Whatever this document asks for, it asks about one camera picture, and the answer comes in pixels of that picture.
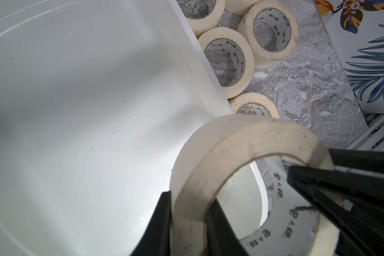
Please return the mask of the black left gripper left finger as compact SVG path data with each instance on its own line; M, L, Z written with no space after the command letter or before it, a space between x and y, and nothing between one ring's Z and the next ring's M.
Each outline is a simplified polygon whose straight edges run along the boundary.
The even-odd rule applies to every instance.
M163 192L132 256L170 256L171 192Z

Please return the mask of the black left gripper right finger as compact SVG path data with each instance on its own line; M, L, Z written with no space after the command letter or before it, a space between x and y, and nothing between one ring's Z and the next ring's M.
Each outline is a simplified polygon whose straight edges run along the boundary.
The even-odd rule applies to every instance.
M207 217L206 256L247 256L236 238L220 203L216 199L209 208Z

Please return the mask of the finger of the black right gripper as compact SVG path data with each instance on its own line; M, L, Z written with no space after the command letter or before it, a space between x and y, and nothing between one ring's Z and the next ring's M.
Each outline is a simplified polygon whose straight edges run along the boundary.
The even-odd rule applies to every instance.
M384 151L329 149L334 165L384 174Z
M291 166L288 184L363 256L384 256L384 178Z

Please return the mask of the cream tape roll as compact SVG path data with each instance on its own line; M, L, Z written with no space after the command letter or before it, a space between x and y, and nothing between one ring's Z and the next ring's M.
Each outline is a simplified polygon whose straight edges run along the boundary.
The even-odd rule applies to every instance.
M220 50L231 58L234 77L229 85L223 86L226 98L242 93L250 84L255 69L252 50L243 35L227 27L216 27L203 33L198 42L204 52Z
M238 16L244 16L260 0L226 0L225 9Z
M274 103L259 93L245 93L229 99L234 114L256 115L260 117L280 118Z
M326 145L297 123L234 114L199 128L171 174L172 254L209 253L209 208L231 182L225 212L246 253L333 255L339 229L289 186L293 165L334 170Z
M237 31L249 43L256 68L268 68L288 58L298 43L294 14L281 1L260 1L243 17Z
M197 37L217 26L226 7L225 0L184 0L177 3Z

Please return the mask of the white plastic storage tray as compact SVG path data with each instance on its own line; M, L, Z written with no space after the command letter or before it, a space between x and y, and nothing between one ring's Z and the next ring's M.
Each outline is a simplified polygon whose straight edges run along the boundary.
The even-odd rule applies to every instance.
M128 256L231 113L176 1L0 1L0 256Z

